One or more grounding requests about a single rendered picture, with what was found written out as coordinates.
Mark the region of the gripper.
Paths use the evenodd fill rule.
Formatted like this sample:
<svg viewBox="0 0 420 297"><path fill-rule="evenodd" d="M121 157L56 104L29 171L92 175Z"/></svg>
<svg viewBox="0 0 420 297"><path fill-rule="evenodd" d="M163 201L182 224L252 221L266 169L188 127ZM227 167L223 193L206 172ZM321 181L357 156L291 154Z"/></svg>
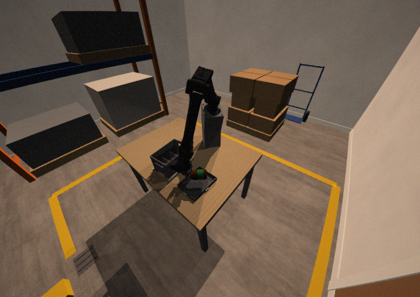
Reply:
<svg viewBox="0 0 420 297"><path fill-rule="evenodd" d="M189 174L189 176L187 176L187 174ZM192 162L189 162L189 164L186 165L186 171L182 171L182 175L186 176L187 178L190 178L190 176L192 175Z"/></svg>

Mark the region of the black crate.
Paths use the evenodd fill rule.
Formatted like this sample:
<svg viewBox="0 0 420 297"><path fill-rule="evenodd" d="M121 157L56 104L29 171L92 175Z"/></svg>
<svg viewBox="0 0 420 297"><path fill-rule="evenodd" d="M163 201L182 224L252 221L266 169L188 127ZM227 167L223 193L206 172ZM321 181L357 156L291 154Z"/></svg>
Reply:
<svg viewBox="0 0 420 297"><path fill-rule="evenodd" d="M173 171L170 169L169 164L170 161L178 160L178 150L180 148L179 144L181 144L181 141L173 139L150 155L155 170L164 174L168 179L176 173L175 170Z"/></svg>

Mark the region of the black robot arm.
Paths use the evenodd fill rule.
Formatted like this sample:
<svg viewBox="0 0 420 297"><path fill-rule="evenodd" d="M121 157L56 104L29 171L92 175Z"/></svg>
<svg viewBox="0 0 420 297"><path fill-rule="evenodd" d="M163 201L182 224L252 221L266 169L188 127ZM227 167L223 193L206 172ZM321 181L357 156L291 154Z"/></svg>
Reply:
<svg viewBox="0 0 420 297"><path fill-rule="evenodd" d="M214 91L211 79L213 73L213 70L199 66L192 78L187 80L185 93L189 94L190 102L186 117L185 131L178 150L180 156L178 158L179 160L170 161L170 169L175 170L177 173L186 171L186 165L189 164L190 158L194 154L193 136L202 100L204 99L204 102L208 103L204 108L211 115L215 116L221 112L221 109L218 108L221 96L217 95Z"/></svg>

